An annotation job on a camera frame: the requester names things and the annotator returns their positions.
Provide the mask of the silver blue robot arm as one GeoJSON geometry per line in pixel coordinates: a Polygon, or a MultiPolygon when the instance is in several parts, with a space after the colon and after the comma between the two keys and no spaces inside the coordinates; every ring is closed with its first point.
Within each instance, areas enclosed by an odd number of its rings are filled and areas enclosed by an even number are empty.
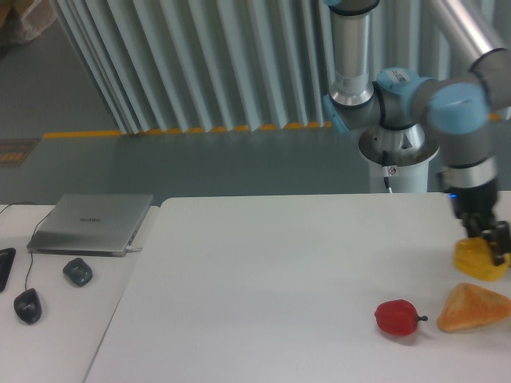
{"type": "Polygon", "coordinates": [[[510,226],[493,213],[497,163],[489,115],[510,105],[510,52],[470,1],[429,1],[441,31],[468,64],[460,77],[436,80],[405,68],[369,77],[370,20],[376,1],[329,1],[335,80],[323,98],[334,128],[362,128],[360,153],[395,192],[393,170],[440,155],[442,190],[471,239],[499,267],[510,251],[510,226]]]}

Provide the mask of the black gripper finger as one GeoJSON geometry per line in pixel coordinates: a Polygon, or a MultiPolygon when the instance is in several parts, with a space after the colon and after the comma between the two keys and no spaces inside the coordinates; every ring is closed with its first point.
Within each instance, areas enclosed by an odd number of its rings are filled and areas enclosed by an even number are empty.
{"type": "Polygon", "coordinates": [[[468,238],[481,237],[483,222],[481,221],[481,216],[478,213],[462,213],[461,222],[465,228],[466,236],[468,238]]]}
{"type": "Polygon", "coordinates": [[[510,252],[510,227],[507,221],[498,221],[482,232],[488,243],[493,264],[498,267],[505,263],[505,255],[510,252]]]}

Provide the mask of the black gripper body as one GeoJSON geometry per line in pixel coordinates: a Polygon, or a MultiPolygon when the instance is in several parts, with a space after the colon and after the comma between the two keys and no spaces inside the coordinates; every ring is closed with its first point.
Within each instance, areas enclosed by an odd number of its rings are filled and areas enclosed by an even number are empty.
{"type": "Polygon", "coordinates": [[[493,213],[498,199],[496,177],[479,186],[458,188],[448,182],[446,172],[439,172],[438,183],[442,191],[449,195],[457,219],[463,222],[477,219],[480,223],[496,223],[493,213]]]}

